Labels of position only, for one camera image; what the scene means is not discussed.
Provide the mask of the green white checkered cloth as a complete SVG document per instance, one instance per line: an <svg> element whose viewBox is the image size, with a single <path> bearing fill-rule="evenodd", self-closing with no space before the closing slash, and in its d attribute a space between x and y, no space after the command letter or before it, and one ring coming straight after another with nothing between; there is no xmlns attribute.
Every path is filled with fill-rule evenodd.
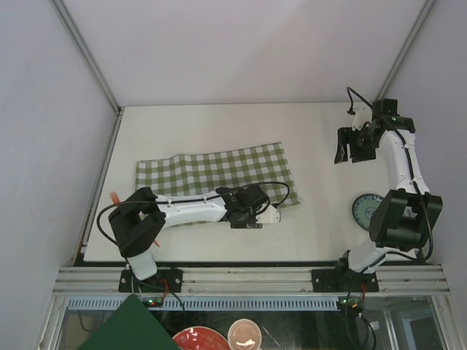
<svg viewBox="0 0 467 350"><path fill-rule="evenodd" d="M136 163L135 188L161 195L198 195L256 182L281 209L301 203L282 142Z"/></svg>

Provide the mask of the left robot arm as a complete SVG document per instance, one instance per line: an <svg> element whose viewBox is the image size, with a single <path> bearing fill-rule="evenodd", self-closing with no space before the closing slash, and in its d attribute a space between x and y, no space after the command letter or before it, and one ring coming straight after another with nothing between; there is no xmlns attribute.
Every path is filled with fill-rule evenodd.
<svg viewBox="0 0 467 350"><path fill-rule="evenodd" d="M96 226L129 264L136 286L150 292L160 282L152 245L162 230L203 222L227 222L232 229L256 229L280 220L278 208L259 184L219 187L182 197L156 195L149 187L143 187L125 201L102 209Z"/></svg>

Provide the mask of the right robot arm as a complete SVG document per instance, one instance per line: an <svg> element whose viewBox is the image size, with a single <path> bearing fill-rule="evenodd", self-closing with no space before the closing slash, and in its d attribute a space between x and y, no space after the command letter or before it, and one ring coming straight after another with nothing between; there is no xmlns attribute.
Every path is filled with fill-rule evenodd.
<svg viewBox="0 0 467 350"><path fill-rule="evenodd" d="M338 129L334 162L359 163L382 155L390 189L371 215L369 237L339 259L342 268L335 272L335 281L345 291L353 290L390 256L407 258L413 249L427 247L422 260L428 260L433 253L433 227L443 208L441 197L424 182L413 120L400 116L395 99L383 98L369 108L371 118L348 110L353 124Z"/></svg>

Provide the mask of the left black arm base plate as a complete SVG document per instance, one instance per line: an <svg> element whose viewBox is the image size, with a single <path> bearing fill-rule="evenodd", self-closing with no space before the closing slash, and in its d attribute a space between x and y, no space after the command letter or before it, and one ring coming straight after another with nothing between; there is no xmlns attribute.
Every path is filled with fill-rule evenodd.
<svg viewBox="0 0 467 350"><path fill-rule="evenodd" d="M178 293L182 289L183 271L180 269L160 269L148 279L139 281L132 271L125 269L120 274L119 292L165 292Z"/></svg>

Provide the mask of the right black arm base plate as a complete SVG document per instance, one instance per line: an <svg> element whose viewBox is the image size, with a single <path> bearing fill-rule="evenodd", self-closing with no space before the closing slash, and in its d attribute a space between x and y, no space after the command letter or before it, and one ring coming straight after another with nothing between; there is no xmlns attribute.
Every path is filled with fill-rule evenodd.
<svg viewBox="0 0 467 350"><path fill-rule="evenodd" d="M356 273L333 269L311 271L314 292L378 292L379 284L375 273Z"/></svg>

